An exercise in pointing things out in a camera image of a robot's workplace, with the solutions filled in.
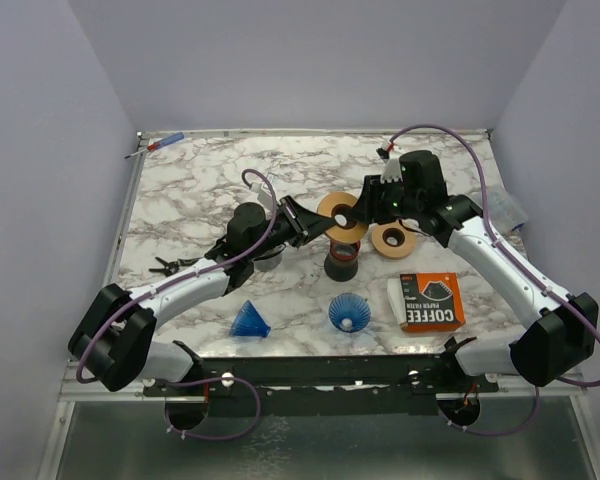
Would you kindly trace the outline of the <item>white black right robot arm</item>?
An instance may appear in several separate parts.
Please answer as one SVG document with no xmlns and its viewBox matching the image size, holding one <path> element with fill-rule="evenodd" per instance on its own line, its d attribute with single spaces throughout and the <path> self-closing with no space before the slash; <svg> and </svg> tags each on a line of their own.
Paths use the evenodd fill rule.
<svg viewBox="0 0 600 480">
<path fill-rule="evenodd" d="M 521 334 L 497 332 L 469 341 L 439 367 L 441 383 L 461 391 L 475 376 L 519 375 L 543 387 L 594 352 L 599 307 L 587 293 L 573 295 L 545 277 L 496 232 L 486 212 L 465 195 L 451 195 L 440 161 L 427 150 L 389 160 L 365 176 L 351 219 L 384 225 L 409 219 L 468 262 L 505 300 Z"/>
</svg>

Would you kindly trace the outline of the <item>blue cone dripper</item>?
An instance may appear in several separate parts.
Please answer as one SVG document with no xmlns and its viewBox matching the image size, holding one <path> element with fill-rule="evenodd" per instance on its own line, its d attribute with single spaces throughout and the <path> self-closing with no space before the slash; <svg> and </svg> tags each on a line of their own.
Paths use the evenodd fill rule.
<svg viewBox="0 0 600 480">
<path fill-rule="evenodd" d="M 246 301 L 238 311 L 231 327 L 231 337 L 266 338 L 271 327 L 265 322 L 251 301 Z"/>
</svg>

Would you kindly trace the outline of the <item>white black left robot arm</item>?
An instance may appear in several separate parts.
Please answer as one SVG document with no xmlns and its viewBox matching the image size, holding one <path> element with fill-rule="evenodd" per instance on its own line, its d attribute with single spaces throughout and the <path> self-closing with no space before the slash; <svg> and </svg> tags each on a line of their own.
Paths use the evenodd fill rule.
<svg viewBox="0 0 600 480">
<path fill-rule="evenodd" d="M 239 205 L 226 233 L 193 265 L 153 284 L 125 290 L 103 287 L 68 342 L 78 360 L 76 378 L 116 392 L 134 380 L 165 380 L 186 395 L 200 385 L 196 355 L 177 342 L 162 344 L 155 332 L 197 305 L 223 297 L 253 274 L 256 260 L 287 244 L 299 248 L 334 227 L 335 220 L 282 198 L 267 214 L 253 202 Z"/>
</svg>

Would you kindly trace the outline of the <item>clear grey glass carafe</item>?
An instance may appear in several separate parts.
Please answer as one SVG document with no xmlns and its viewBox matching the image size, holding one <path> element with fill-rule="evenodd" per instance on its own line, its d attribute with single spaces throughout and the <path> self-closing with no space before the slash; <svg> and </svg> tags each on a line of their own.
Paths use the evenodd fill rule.
<svg viewBox="0 0 600 480">
<path fill-rule="evenodd" d="M 279 245 L 265 252 L 253 261 L 254 268 L 260 272 L 269 272 L 276 269 L 282 261 L 285 248 L 285 245 Z"/>
</svg>

